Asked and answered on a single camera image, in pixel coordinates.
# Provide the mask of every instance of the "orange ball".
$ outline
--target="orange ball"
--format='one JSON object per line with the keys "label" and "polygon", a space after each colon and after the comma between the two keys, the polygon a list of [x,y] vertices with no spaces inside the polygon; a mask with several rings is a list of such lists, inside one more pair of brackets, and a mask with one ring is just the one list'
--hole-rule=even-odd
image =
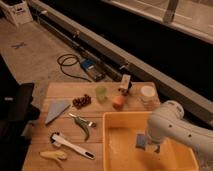
{"label": "orange ball", "polygon": [[120,109],[123,107],[124,102],[125,102],[125,97],[123,95],[119,95],[119,96],[114,97],[114,99],[112,101],[112,106],[115,109]]}

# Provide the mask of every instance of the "small cup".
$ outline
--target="small cup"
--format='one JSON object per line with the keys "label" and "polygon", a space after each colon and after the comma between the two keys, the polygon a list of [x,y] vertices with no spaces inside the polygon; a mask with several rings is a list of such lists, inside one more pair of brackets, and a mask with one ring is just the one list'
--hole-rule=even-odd
{"label": "small cup", "polygon": [[95,88],[96,98],[99,102],[103,102],[106,100],[106,87],[97,86]]}
{"label": "small cup", "polygon": [[143,103],[150,103],[156,97],[156,91],[152,86],[143,86],[140,91]]}

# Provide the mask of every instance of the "black cable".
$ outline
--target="black cable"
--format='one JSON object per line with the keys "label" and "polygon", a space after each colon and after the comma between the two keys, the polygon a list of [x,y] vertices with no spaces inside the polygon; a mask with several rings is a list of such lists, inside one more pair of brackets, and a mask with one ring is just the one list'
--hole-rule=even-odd
{"label": "black cable", "polygon": [[[75,61],[71,64],[65,64],[65,62],[69,59],[75,59]],[[60,65],[60,69],[61,69],[61,72],[69,77],[73,77],[73,78],[78,78],[78,79],[82,79],[82,80],[86,80],[88,82],[92,82],[91,80],[87,79],[87,78],[84,78],[84,77],[79,77],[79,76],[75,76],[75,75],[71,75],[71,74],[68,74],[66,73],[64,70],[63,70],[63,67],[71,67],[77,63],[80,64],[79,62],[79,58],[74,55],[74,54],[64,54],[64,55],[61,55],[58,57],[57,59],[57,63]]]}

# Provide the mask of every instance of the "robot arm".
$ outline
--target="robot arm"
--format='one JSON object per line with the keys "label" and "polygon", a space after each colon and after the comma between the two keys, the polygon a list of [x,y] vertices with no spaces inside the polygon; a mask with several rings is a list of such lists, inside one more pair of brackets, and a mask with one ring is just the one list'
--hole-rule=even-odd
{"label": "robot arm", "polygon": [[165,137],[170,137],[195,150],[213,156],[213,132],[181,120],[182,106],[175,101],[167,101],[148,117],[146,140],[159,145]]}

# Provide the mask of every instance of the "tabletop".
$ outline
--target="tabletop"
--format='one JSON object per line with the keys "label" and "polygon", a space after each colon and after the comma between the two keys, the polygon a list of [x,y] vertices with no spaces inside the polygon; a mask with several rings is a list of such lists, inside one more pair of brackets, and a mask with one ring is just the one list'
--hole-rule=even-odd
{"label": "tabletop", "polygon": [[[107,99],[100,103],[96,99],[95,88],[105,86],[107,89]],[[102,116],[105,112],[118,112],[112,106],[112,100],[120,95],[118,91],[119,82],[100,82],[100,83],[51,83],[48,87],[46,98],[44,99],[41,114],[34,126],[31,145],[29,146],[23,170],[24,171],[54,171],[54,170],[73,170],[73,171],[101,171],[103,170],[103,152],[102,152]],[[142,86],[149,85],[155,88],[152,82],[133,82],[133,85],[126,96],[124,106],[119,111],[152,111],[159,106],[158,95],[150,103],[144,104],[140,98],[140,89]],[[72,106],[72,100],[88,94],[92,103],[81,109]],[[71,106],[63,112],[57,119],[49,125],[45,125],[49,105],[56,100],[69,100]],[[97,123],[97,127],[90,128],[90,138],[84,142],[84,132],[74,123],[68,113],[71,112],[77,116]],[[66,139],[73,144],[79,145],[93,154],[95,160],[87,159],[73,150],[63,146],[60,150],[68,154],[68,158],[57,162],[40,157],[39,152],[57,150],[50,143],[50,135],[53,132],[62,132]]]}

